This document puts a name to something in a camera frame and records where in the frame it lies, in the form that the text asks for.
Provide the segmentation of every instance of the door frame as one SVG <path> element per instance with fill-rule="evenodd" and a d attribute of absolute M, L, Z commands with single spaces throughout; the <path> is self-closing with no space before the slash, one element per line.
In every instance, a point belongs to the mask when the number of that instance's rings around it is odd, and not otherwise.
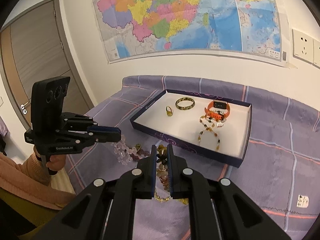
<path fill-rule="evenodd" d="M 33 9 L 48 3 L 50 1 L 53 1 L 53 6 L 54 6 L 54 10 L 55 10 L 55 15 L 56 15 L 56 24 L 57 24 L 57 28 L 58 28 L 58 33 L 60 36 L 60 41 L 62 43 L 63 46 L 63 51 L 65 54 L 65 57 L 67 59 L 67 62 L 69 64 L 71 73 L 76 81 L 76 84 L 81 92 L 81 95 L 84 98 L 84 101 L 86 102 L 87 106 L 89 109 L 92 109 L 94 107 L 94 104 L 92 103 L 89 94 L 87 93 L 87 90 L 85 89 L 81 77 L 78 73 L 78 70 L 76 68 L 76 64 L 73 61 L 73 57 L 71 55 L 70 49 L 69 49 L 69 45 L 68 45 L 68 41 L 67 41 L 67 37 L 64 31 L 64 27 L 63 27 L 63 22 L 62 22 L 62 17 L 61 17 L 61 12 L 60 12 L 60 3 L 59 0 L 43 0 L 40 3 L 37 3 L 33 6 L 31 6 L 30 8 L 26 9 L 25 11 L 23 11 L 22 13 L 20 13 L 19 15 L 17 15 L 15 18 L 13 18 L 10 22 L 8 22 L 6 25 L 4 25 L 1 29 L 0 29 L 0 33 L 7 28 L 9 25 L 11 25 L 13 22 L 15 22 L 16 20 L 18 20 L 20 17 L 22 17 L 23 15 L 27 14 L 28 12 L 32 11 Z M 1 79 L 3 81 L 4 84 L 4 88 L 5 91 L 7 92 L 8 98 L 10 100 L 10 103 L 15 111 L 15 113 L 17 114 L 19 120 L 21 121 L 22 125 L 24 126 L 24 128 L 26 130 L 28 130 L 30 128 L 30 125 L 28 124 L 28 122 L 26 121 L 26 119 L 24 118 L 20 107 L 18 106 L 16 100 L 14 99 L 14 96 L 11 92 L 7 77 L 5 75 L 5 71 L 4 71 L 4 66 L 3 66 L 3 62 L 2 62 L 2 55 L 0 53 L 0 75 L 1 75 Z"/>

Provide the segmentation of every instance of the watch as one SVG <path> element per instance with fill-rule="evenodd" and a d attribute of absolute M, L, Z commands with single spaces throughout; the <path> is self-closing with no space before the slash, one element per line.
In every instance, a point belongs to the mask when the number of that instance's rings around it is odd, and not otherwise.
<path fill-rule="evenodd" d="M 210 110 L 211 108 L 218 108 L 221 110 Z M 216 122 L 225 122 L 226 118 L 230 115 L 230 105 L 228 102 L 213 100 L 208 105 L 208 108 L 204 108 L 206 115 L 215 119 Z"/>

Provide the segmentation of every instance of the white wall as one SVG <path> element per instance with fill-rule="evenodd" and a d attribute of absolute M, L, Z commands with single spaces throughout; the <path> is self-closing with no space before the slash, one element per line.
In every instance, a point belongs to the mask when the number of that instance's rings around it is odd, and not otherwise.
<path fill-rule="evenodd" d="M 41 1 L 20 0 L 7 22 Z M 303 1 L 283 1 L 289 27 L 320 40 L 320 27 Z M 306 62 L 292 58 L 291 63 L 298 69 L 287 69 L 246 59 L 175 55 L 134 59 L 108 65 L 92 0 L 60 0 L 60 11 L 71 54 L 95 105 L 120 90 L 122 78 L 129 75 L 151 74 L 204 77 L 240 83 L 294 98 L 320 110 L 320 100 L 315 100 L 320 91 L 318 82 L 320 70 Z M 224 74 L 217 75 L 221 68 Z M 0 96 L 4 100 L 4 104 L 0 107 L 0 115 L 11 132 L 7 152 L 10 155 L 20 152 L 28 156 L 32 145 L 24 142 L 25 129 L 9 102 L 2 81 L 0 81 Z"/>
<path fill-rule="evenodd" d="M 283 0 L 290 27 L 320 40 L 320 27 L 302 0 Z M 70 35 L 84 75 L 103 101 L 119 89 L 129 75 L 177 75 L 219 79 L 263 88 L 299 100 L 320 110 L 320 70 L 298 59 L 287 69 L 246 59 L 206 55 L 177 55 L 133 59 L 108 65 L 97 28 L 92 0 L 64 0 Z M 223 68 L 224 74 L 217 75 Z"/>

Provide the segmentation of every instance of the orange watch strap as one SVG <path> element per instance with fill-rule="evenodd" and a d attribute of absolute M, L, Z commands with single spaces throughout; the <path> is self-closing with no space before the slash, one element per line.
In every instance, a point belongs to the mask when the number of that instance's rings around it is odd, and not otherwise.
<path fill-rule="evenodd" d="M 213 103 L 214 103 L 214 100 L 212 102 L 210 102 L 210 104 L 208 105 L 208 109 L 207 108 L 204 108 L 204 111 L 205 113 L 210 116 L 211 118 L 215 119 L 215 120 L 223 120 L 225 118 L 227 118 L 230 114 L 230 105 L 228 102 L 227 103 L 227 110 L 228 112 L 226 112 L 225 114 L 219 114 L 219 113 L 215 113 L 213 111 L 210 111 L 210 109 L 213 107 Z"/>

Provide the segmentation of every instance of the map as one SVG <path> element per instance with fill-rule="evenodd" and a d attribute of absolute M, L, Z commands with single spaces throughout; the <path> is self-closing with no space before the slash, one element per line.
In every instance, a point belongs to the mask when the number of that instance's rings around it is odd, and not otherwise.
<path fill-rule="evenodd" d="M 110 62 L 224 50 L 280 60 L 275 0 L 93 0 Z"/>

